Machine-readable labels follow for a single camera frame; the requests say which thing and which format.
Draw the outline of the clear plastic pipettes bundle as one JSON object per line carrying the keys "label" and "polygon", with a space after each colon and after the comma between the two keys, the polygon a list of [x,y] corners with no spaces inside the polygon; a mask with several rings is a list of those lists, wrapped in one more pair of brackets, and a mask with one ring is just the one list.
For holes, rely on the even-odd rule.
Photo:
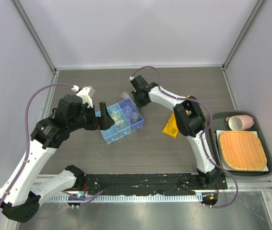
{"label": "clear plastic pipettes bundle", "polygon": [[120,96],[121,96],[121,98],[123,100],[126,100],[126,99],[130,99],[131,100],[131,97],[130,97],[130,95],[128,94],[127,91],[123,91]]}

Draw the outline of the larger clear glass beaker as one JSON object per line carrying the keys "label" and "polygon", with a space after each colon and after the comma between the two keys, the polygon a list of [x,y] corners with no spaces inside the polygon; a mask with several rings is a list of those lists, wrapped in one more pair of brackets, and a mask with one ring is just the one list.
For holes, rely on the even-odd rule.
{"label": "larger clear glass beaker", "polygon": [[130,117],[133,111],[133,105],[130,103],[126,103],[123,105],[122,110],[126,117]]}

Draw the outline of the small clear glass beaker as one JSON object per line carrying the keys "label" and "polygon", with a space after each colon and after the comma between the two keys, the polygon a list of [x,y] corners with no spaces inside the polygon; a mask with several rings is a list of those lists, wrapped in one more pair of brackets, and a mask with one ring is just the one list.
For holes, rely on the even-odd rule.
{"label": "small clear glass beaker", "polygon": [[139,119],[140,119],[139,114],[136,112],[133,112],[131,115],[130,121],[134,124],[134,123],[139,122]]}

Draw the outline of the blue three-compartment organizer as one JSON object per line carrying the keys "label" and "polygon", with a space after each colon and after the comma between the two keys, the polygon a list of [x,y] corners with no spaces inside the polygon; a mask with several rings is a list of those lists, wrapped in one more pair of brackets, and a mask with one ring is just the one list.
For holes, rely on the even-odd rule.
{"label": "blue three-compartment organizer", "polygon": [[106,144],[115,142],[144,126],[144,119],[131,99],[113,104],[107,111],[115,123],[108,130],[101,130]]}

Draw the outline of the plastic bag with gloves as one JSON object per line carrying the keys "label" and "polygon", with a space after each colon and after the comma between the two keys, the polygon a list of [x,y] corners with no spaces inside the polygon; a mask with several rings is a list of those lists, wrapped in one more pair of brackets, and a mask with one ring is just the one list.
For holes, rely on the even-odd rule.
{"label": "plastic bag with gloves", "polygon": [[118,112],[118,111],[112,111],[111,112],[111,117],[115,122],[116,126],[124,126],[125,125],[125,120],[123,116]]}

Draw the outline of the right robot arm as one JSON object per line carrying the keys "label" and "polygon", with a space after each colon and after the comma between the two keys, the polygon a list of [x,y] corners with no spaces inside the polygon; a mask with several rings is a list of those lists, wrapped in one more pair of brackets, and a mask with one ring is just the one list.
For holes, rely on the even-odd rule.
{"label": "right robot arm", "polygon": [[205,116],[195,97],[182,97],[165,90],[157,83],[148,83],[141,75],[130,77],[131,92],[138,108],[157,103],[174,113],[177,129],[189,141],[196,158],[199,184],[210,189],[216,184],[220,170],[212,157],[205,132]]}

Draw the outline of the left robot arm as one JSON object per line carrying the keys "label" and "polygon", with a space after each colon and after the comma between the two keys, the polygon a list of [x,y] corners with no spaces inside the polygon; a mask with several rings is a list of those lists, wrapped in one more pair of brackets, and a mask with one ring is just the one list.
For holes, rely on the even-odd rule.
{"label": "left robot arm", "polygon": [[107,130],[114,125],[105,102],[100,102],[99,108],[101,115],[96,116],[90,98],[66,95],[59,100],[51,116],[37,123],[22,160],[0,189],[0,209],[5,217],[25,223],[52,196],[69,188],[80,191],[84,187],[85,173],[74,165],[67,166],[40,186],[34,186],[33,183],[71,132],[79,129]]}

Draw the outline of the yellow test tube rack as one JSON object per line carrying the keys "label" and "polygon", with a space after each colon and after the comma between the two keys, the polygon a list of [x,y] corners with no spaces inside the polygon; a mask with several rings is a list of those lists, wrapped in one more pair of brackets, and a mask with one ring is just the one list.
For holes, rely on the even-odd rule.
{"label": "yellow test tube rack", "polygon": [[174,113],[171,114],[162,132],[172,138],[177,138],[179,130]]}

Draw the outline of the pink paper cup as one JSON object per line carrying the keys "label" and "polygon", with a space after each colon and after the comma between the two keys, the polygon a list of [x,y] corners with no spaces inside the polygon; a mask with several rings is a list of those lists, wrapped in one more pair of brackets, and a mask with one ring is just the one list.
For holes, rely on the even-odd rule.
{"label": "pink paper cup", "polygon": [[232,131],[244,131],[254,125],[254,119],[249,115],[235,115],[227,117],[225,120]]}

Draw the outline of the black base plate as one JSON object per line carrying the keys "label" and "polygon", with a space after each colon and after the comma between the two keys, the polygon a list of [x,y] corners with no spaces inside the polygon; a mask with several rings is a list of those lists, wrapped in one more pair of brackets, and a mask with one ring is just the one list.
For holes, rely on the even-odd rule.
{"label": "black base plate", "polygon": [[85,181],[74,188],[65,189],[73,194],[85,191],[95,195],[103,191],[104,196],[149,196],[192,195],[196,190],[225,190],[228,188],[224,175],[216,182],[206,184],[198,174],[192,173],[147,173],[147,174],[87,174]]}

